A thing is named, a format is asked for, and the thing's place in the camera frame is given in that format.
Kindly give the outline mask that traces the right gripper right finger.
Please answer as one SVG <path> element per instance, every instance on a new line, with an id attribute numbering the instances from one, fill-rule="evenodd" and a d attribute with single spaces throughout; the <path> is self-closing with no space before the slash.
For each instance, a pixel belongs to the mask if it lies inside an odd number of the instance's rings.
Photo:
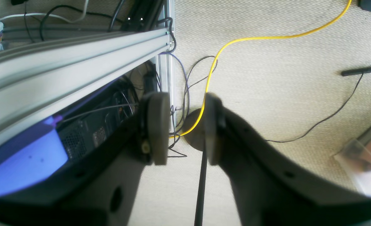
<path id="1" fill-rule="evenodd" d="M 213 93 L 204 130 L 208 162 L 229 177 L 243 226 L 371 226 L 371 197 L 294 163 Z"/>

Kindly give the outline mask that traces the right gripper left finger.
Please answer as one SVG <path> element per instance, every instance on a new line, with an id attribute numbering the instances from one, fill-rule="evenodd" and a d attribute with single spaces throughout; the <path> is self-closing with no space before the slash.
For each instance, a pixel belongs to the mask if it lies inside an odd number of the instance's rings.
<path id="1" fill-rule="evenodd" d="M 144 167 L 167 163 L 170 109 L 168 93 L 145 95 L 137 112 L 92 153 L 0 196 L 0 225 L 126 226 Z"/>

